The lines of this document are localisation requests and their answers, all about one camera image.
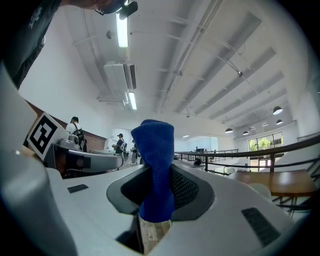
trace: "chair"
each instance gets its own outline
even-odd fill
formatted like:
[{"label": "chair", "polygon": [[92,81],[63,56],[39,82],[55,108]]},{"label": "chair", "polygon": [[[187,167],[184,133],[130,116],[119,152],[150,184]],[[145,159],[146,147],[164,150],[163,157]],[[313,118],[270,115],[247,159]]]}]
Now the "chair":
[{"label": "chair", "polygon": [[260,184],[260,183],[250,183],[248,185],[251,188],[253,188],[255,191],[257,191],[259,194],[264,196],[266,199],[272,201],[271,192],[267,186]]}]

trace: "blue towel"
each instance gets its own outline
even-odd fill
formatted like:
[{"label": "blue towel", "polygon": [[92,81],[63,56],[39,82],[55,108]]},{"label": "blue towel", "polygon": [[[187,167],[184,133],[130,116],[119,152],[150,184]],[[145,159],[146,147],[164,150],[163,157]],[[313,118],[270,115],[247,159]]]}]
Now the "blue towel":
[{"label": "blue towel", "polygon": [[131,134],[143,161],[152,167],[152,191],[139,209],[140,217],[152,223],[168,221],[175,210],[174,195],[170,190],[174,127],[166,122],[147,119]]}]

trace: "air conditioner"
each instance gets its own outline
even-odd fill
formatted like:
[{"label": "air conditioner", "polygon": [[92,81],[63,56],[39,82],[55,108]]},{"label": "air conditioner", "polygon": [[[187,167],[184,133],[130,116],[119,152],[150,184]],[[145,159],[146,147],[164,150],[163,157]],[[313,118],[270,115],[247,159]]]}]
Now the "air conditioner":
[{"label": "air conditioner", "polygon": [[137,88],[135,65],[112,61],[104,65],[104,71],[114,100],[128,101],[127,93]]}]

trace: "desk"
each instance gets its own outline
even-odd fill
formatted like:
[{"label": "desk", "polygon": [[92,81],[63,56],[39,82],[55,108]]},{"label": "desk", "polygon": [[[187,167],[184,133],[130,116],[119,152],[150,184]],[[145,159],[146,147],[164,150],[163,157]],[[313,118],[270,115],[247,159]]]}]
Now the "desk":
[{"label": "desk", "polygon": [[310,197],[316,191],[316,185],[306,170],[251,172],[237,171],[227,177],[246,184],[260,183],[267,186],[272,196]]}]

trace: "wooden counter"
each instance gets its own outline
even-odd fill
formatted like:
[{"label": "wooden counter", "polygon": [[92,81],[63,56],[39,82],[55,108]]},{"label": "wooden counter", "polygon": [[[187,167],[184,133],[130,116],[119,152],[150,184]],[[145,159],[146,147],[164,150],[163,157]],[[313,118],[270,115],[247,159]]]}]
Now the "wooden counter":
[{"label": "wooden counter", "polygon": [[283,172],[237,171],[227,178],[246,184],[263,184],[270,189],[272,196],[278,197],[309,197],[317,190],[306,170]]}]

